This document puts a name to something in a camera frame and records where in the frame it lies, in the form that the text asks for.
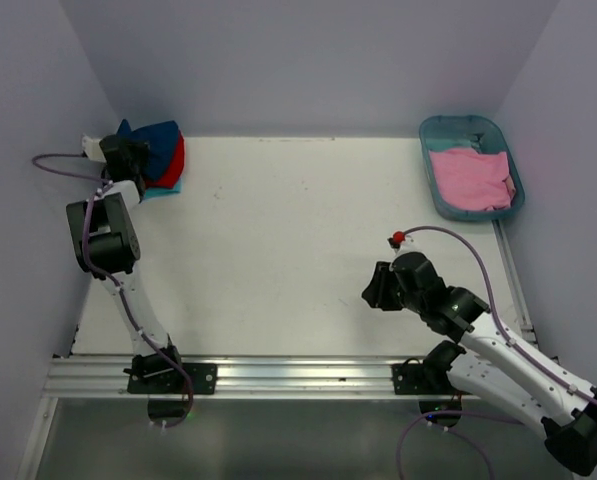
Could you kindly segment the navy blue t-shirt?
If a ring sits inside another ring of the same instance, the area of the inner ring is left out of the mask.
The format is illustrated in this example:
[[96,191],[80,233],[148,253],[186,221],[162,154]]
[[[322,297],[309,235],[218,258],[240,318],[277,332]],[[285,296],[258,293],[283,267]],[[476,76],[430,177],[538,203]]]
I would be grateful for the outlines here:
[[158,182],[169,169],[178,145],[180,129],[173,121],[165,121],[133,129],[127,119],[123,119],[116,134],[130,141],[148,145],[148,159],[143,175],[151,182]]

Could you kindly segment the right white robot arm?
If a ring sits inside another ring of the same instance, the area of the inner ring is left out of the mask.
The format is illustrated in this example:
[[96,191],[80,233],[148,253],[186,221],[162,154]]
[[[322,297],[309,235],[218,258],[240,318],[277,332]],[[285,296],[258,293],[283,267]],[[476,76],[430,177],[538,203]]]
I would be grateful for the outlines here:
[[536,350],[470,290],[446,284],[424,254],[377,262],[361,297],[374,309],[409,310],[443,336],[423,369],[429,389],[478,396],[534,431],[569,471],[594,472],[597,384]]

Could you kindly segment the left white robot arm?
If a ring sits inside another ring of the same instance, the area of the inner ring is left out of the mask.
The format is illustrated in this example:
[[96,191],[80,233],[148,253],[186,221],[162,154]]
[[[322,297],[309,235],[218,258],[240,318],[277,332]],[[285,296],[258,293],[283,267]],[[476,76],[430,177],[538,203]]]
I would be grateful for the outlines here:
[[138,268],[141,249],[131,210],[143,200],[147,166],[145,142],[108,135],[82,137],[83,155],[104,164],[102,186],[93,200],[66,206],[80,268],[101,282],[129,332],[133,358],[125,370],[132,394],[178,393],[186,369],[170,335],[157,319]]

